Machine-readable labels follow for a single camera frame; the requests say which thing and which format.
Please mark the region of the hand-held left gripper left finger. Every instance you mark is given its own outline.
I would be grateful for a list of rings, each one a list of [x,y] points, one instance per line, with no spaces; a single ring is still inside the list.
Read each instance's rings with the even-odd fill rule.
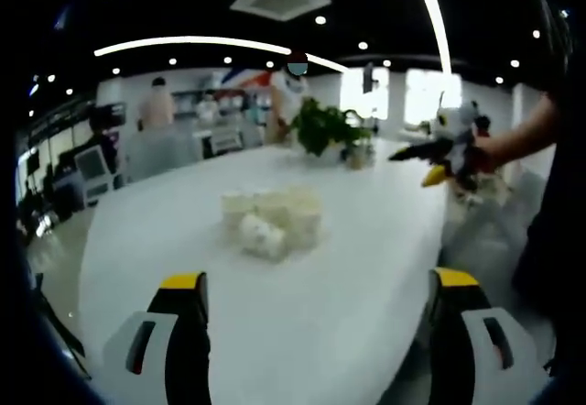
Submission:
[[[207,274],[165,279],[103,349],[103,387],[115,404],[210,404]]]

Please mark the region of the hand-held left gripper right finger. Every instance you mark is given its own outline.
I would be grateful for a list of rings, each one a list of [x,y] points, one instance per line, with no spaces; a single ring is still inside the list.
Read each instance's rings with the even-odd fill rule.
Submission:
[[[430,271],[430,404],[528,404],[548,384],[533,338],[479,282]]]

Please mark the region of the person's right hand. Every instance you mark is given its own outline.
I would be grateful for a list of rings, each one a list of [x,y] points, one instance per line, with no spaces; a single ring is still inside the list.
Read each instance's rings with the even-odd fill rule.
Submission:
[[[500,137],[477,136],[472,153],[476,169],[482,173],[496,173],[506,162],[503,149],[504,143]]]

